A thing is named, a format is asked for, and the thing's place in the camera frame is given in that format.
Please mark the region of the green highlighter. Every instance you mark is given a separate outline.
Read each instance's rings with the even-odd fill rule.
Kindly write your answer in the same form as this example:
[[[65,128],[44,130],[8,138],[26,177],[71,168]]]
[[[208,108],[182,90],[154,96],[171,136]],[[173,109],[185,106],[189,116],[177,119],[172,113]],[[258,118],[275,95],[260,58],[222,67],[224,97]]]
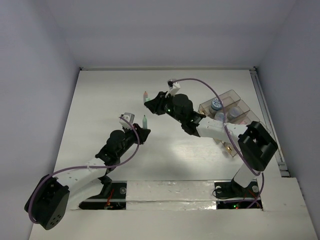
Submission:
[[[144,115],[143,118],[142,118],[142,128],[143,129],[147,129],[148,128],[148,120],[147,120],[146,115]]]

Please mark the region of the blue lidded paint jar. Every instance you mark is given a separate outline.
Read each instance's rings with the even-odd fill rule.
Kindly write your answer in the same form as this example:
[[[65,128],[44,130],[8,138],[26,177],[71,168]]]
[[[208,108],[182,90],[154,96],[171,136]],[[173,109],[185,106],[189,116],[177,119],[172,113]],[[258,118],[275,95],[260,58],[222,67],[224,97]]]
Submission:
[[[214,113],[216,111],[221,110],[222,108],[223,107],[222,107],[221,101],[217,97],[213,98],[209,106],[209,111],[211,113]]]

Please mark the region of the clear jar blue contents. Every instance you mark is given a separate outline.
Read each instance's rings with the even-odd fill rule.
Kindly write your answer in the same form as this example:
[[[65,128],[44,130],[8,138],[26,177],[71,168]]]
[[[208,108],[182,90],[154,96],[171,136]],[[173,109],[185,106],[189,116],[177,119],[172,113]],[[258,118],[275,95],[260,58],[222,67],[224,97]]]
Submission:
[[[224,114],[224,112],[217,112],[214,115],[214,119],[220,122],[226,122],[227,121],[227,115]]]

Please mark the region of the clear jar purple contents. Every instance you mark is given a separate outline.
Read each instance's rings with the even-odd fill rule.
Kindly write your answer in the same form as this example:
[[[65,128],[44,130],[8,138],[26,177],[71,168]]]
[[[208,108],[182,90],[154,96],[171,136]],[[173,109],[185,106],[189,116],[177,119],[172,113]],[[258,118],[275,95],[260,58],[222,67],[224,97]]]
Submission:
[[[234,106],[234,107],[229,109],[228,114],[229,114],[229,116],[231,118],[236,118],[236,117],[238,117],[239,115],[242,114],[242,110],[239,107]]]

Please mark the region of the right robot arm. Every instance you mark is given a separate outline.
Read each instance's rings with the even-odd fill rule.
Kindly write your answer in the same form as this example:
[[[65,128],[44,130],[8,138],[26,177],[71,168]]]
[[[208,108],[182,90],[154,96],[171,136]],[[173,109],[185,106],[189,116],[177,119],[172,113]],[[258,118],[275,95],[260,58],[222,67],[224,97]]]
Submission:
[[[144,106],[158,116],[167,114],[181,124],[189,135],[221,140],[240,150],[243,165],[230,183],[235,196],[242,196],[257,174],[261,174],[278,150],[278,144],[258,121],[249,125],[224,123],[194,111],[192,101],[185,94],[171,95],[160,91]]]

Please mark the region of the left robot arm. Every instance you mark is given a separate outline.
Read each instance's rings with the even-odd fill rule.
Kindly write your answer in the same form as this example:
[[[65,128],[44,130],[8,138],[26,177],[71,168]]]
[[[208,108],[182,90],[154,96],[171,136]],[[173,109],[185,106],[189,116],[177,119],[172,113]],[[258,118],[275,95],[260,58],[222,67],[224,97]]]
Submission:
[[[128,129],[114,130],[106,144],[85,165],[43,176],[24,206],[29,220],[45,230],[54,228],[65,215],[72,194],[129,162],[128,159],[121,161],[121,157],[133,145],[138,148],[144,144],[150,133],[150,129],[141,128],[137,123],[130,124]]]

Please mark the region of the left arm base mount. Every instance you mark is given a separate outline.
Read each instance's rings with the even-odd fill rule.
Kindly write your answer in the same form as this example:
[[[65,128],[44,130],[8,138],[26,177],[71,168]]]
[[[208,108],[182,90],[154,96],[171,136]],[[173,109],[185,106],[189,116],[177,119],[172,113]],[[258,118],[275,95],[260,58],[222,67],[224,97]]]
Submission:
[[[79,204],[81,210],[125,210],[127,196],[126,181],[112,181],[108,176],[100,177],[102,189]]]

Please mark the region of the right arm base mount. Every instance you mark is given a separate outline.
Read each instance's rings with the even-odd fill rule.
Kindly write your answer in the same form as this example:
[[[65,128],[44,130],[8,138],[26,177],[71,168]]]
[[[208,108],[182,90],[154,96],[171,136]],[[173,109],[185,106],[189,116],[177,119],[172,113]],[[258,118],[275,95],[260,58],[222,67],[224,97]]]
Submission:
[[[262,174],[261,186],[253,180],[247,187],[242,187],[232,181],[218,181],[214,184],[212,195],[217,199],[218,209],[263,209],[261,194],[265,186],[265,176]]]

